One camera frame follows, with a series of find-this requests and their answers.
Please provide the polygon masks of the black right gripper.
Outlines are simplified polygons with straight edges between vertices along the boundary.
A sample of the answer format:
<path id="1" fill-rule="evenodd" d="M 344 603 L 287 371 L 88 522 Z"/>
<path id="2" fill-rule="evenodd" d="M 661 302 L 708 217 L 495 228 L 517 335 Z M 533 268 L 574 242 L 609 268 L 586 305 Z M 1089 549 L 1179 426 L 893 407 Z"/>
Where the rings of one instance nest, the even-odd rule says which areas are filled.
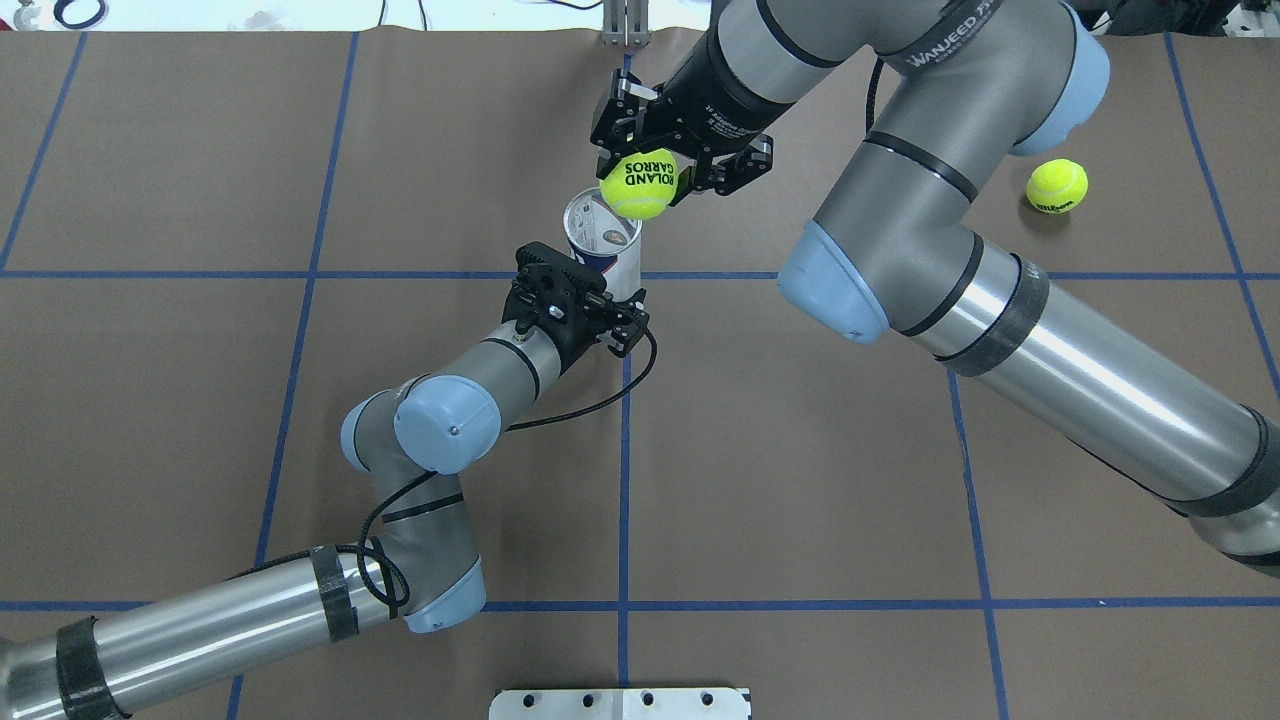
<path id="1" fill-rule="evenodd" d="M 666 149 L 692 161 L 678 174 L 676 197 L 707 191 L 727 196 L 772 170 L 774 141 L 765 129 L 778 117 L 777 102 L 730 69 L 721 32 L 709 29 L 655 90 L 634 74 L 609 76 L 589 133 L 595 173 Z"/>

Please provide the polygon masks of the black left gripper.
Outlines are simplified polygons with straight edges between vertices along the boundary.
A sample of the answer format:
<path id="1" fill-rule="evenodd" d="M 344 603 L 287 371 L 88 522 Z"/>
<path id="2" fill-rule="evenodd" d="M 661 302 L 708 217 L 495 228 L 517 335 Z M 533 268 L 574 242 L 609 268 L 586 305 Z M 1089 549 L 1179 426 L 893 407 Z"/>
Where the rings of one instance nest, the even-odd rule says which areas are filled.
<path id="1" fill-rule="evenodd" d="M 550 342 L 563 375 L 582 355 L 600 342 L 618 357 L 627 357 L 648 331 L 650 315 L 644 301 L 646 288 L 627 299 L 616 299 L 608 290 L 566 291 L 561 295 L 539 291 L 532 295 L 531 334 Z"/>

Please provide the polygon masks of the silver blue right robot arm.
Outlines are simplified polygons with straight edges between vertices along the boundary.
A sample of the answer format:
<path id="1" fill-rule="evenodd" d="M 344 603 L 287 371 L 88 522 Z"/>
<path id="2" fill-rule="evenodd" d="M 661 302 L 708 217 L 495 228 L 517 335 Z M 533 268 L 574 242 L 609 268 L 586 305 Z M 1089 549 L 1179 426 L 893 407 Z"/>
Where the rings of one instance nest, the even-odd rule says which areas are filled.
<path id="1" fill-rule="evenodd" d="M 1277 424 L 963 222 L 1007 155 L 1053 149 L 1105 95 L 1108 56 L 1069 3 L 728 1 L 666 82 L 613 72 L 596 176 L 667 149 L 691 161 L 680 197 L 732 193 L 771 164 L 767 128 L 863 47 L 899 87 L 806 223 L 782 295 L 852 342 L 915 340 L 1276 577 Z"/>

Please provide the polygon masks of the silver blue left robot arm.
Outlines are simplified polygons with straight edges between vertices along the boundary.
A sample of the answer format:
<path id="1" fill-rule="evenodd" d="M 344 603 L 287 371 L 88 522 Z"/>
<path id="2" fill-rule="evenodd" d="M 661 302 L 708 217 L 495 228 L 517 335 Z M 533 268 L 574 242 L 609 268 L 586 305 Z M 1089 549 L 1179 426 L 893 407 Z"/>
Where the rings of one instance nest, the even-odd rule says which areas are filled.
<path id="1" fill-rule="evenodd" d="M 321 544 L 180 597 L 54 635 L 3 643 L 5 719 L 128 719 L 302 650 L 392 620 L 426 634 L 486 602 L 463 469 L 590 347 L 618 357 L 649 338 L 644 290 L 622 301 L 509 293 L 503 322 L 439 372 L 380 391 L 340 428 L 347 461 L 379 501 L 348 544 Z"/>

